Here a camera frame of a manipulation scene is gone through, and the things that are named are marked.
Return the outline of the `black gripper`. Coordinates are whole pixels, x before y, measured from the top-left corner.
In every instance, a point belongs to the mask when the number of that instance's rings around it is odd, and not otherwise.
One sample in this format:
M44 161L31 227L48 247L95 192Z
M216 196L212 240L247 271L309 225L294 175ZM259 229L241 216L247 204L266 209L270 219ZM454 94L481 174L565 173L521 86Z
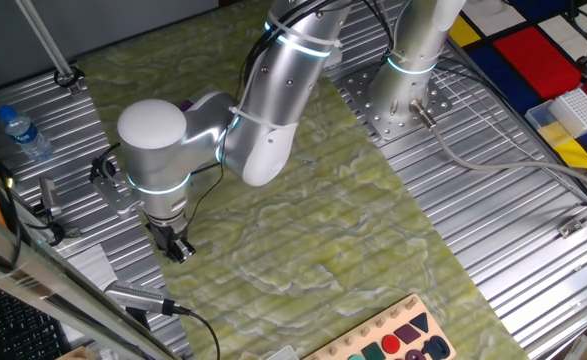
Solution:
M149 222L147 230L152 235L159 249L166 249L165 255L173 262L183 263L185 256L192 256L196 249L187 241L188 225L186 220L178 220L168 225Z

